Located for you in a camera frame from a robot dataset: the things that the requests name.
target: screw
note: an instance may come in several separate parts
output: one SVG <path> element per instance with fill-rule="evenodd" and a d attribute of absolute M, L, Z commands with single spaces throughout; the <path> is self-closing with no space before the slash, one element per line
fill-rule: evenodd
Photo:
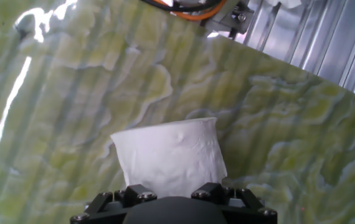
<path fill-rule="evenodd" d="M 238 12 L 239 10 L 240 10 L 239 6 L 234 6 L 234 9 L 233 9 L 234 12 Z"/>
<path fill-rule="evenodd" d="M 239 192 L 247 192 L 247 191 L 249 191 L 249 189 L 237 189 Z"/>
<path fill-rule="evenodd" d="M 87 214 L 86 212 L 80 213 L 78 215 L 73 216 L 71 219 L 77 222 L 86 220 L 89 218 L 89 214 Z"/>
<path fill-rule="evenodd" d="M 152 199 L 152 198 L 155 198 L 157 197 L 157 195 L 155 195 L 154 193 L 152 192 L 143 192 L 142 194 L 139 194 L 138 195 L 138 199 Z"/>
<path fill-rule="evenodd" d="M 277 215 L 277 212 L 276 212 L 276 211 L 274 211 L 274 210 L 271 209 L 271 208 L 265 208 L 265 207 L 259 208 L 259 209 L 258 209 L 258 212 L 262 213 L 262 214 L 265 215 L 265 216 Z"/>
<path fill-rule="evenodd" d="M 225 190 L 234 190 L 232 187 L 225 187 Z"/>
<path fill-rule="evenodd" d="M 191 196 L 195 198 L 206 198 L 209 196 L 209 193 L 206 192 L 205 190 L 197 190 L 193 194 L 191 194 Z"/>
<path fill-rule="evenodd" d="M 110 196 L 112 194 L 113 194 L 112 192 L 103 192 L 102 196 L 107 197 L 107 196 Z"/>
<path fill-rule="evenodd" d="M 237 17 L 237 22 L 244 22 L 247 19 L 247 16 L 245 16 L 244 14 L 239 14 Z"/>

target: metal panel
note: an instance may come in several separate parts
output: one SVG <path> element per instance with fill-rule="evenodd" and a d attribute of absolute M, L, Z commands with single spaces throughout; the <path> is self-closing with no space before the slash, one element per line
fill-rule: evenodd
<path fill-rule="evenodd" d="M 251 0 L 253 21 L 236 40 L 355 92 L 355 0 L 302 3 Z"/>

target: black plastic mount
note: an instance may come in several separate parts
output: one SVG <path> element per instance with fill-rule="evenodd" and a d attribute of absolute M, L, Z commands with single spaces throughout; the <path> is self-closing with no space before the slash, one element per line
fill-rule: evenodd
<path fill-rule="evenodd" d="M 131 185 L 114 194 L 98 194 L 83 213 L 70 218 L 70 223 L 276 224 L 277 212 L 263 207 L 249 189 L 207 183 L 194 191 L 191 198 L 157 199 L 150 189 Z"/>

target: green marble surface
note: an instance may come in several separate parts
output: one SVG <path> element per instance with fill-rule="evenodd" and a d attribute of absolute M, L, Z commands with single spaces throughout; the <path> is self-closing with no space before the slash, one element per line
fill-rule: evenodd
<path fill-rule="evenodd" d="M 207 116 L 279 223 L 355 223 L 353 93 L 138 0 L 0 0 L 0 223 L 68 223 L 124 187 L 111 133 Z"/>

